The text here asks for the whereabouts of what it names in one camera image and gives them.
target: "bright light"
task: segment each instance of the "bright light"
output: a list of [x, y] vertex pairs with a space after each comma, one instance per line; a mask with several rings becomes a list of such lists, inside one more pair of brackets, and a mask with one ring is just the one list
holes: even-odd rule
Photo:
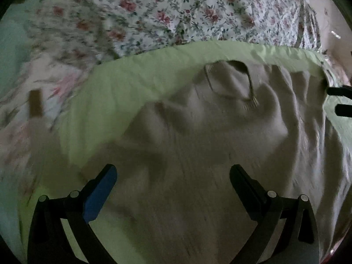
[[338, 39], [340, 39], [341, 38], [341, 36], [339, 36], [337, 33], [335, 33], [334, 31], [331, 31], [331, 33], [336, 37], [336, 38], [338, 38]]

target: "floral bedsheet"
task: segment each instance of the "floral bedsheet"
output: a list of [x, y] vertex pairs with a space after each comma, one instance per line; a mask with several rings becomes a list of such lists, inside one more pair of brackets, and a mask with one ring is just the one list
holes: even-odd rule
[[305, 0], [41, 0], [31, 17], [32, 59], [0, 99], [0, 165], [22, 176], [24, 194], [35, 183], [28, 165], [31, 89], [42, 89], [50, 127], [101, 62], [212, 39], [321, 47]]

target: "light green fabric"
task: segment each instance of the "light green fabric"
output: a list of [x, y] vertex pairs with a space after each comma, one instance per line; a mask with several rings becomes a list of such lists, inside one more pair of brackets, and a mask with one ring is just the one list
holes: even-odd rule
[[[59, 122], [63, 158], [67, 157], [72, 166], [69, 170], [63, 169], [64, 162], [57, 165], [61, 161], [58, 157], [54, 161], [46, 160], [50, 170], [56, 170], [53, 168], [59, 166], [62, 171], [57, 172], [55, 177], [42, 177], [33, 197], [21, 205], [25, 247], [34, 207], [40, 195], [63, 197], [72, 189], [81, 189], [80, 168], [95, 153], [99, 144], [121, 136], [146, 102], [171, 95], [189, 83], [205, 64], [219, 60], [256, 61], [281, 65], [290, 72], [309, 70], [312, 75], [323, 75], [320, 66], [323, 57], [316, 52], [234, 41], [194, 42], [97, 66]], [[129, 220], [116, 218], [116, 214], [103, 208], [91, 226], [117, 263], [142, 264], [149, 259], [147, 251], [141, 251], [138, 246]], [[76, 255], [83, 260], [72, 233], [69, 234], [69, 241]]]
[[282, 65], [321, 75], [316, 53], [237, 41], [206, 41], [168, 47], [97, 66], [60, 121], [60, 141], [69, 161], [81, 167], [95, 148], [119, 137], [147, 102], [189, 83], [206, 63], [219, 60]]

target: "wall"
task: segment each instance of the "wall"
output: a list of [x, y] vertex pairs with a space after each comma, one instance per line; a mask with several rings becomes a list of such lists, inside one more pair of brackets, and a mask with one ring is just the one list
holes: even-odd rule
[[[344, 66], [349, 78], [352, 77], [352, 31], [341, 12], [332, 0], [307, 0], [316, 11], [322, 49], [329, 49], [333, 56]], [[331, 31], [341, 36], [336, 38]]]

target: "silver screw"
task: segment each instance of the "silver screw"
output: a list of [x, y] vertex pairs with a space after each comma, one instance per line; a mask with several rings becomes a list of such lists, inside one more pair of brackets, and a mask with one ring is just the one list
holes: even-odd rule
[[71, 191], [70, 197], [76, 198], [80, 195], [80, 192], [78, 190]]
[[46, 195], [41, 195], [38, 200], [39, 200], [40, 202], [44, 202], [44, 201], [46, 201], [46, 199], [47, 199], [47, 196], [46, 196]]
[[302, 201], [308, 201], [308, 197], [306, 195], [301, 195], [301, 200]]
[[273, 190], [269, 190], [268, 191], [268, 196], [271, 197], [271, 198], [274, 198], [277, 196], [276, 192], [274, 192]]

